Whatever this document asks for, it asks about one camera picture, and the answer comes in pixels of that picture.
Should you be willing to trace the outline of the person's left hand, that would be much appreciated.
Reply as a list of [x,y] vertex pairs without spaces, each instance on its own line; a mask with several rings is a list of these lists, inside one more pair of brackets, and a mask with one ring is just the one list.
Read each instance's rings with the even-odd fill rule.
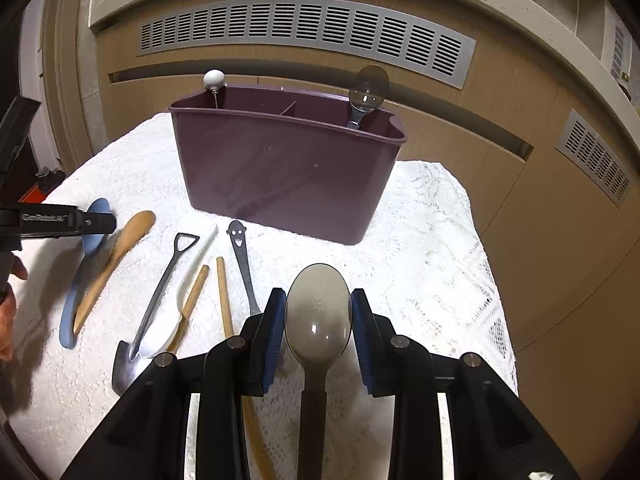
[[[11,274],[21,281],[26,281],[28,271],[22,260],[14,256]],[[2,362],[10,362],[13,356],[13,325],[16,315],[16,300],[10,284],[6,285],[6,296],[0,307],[0,358]]]

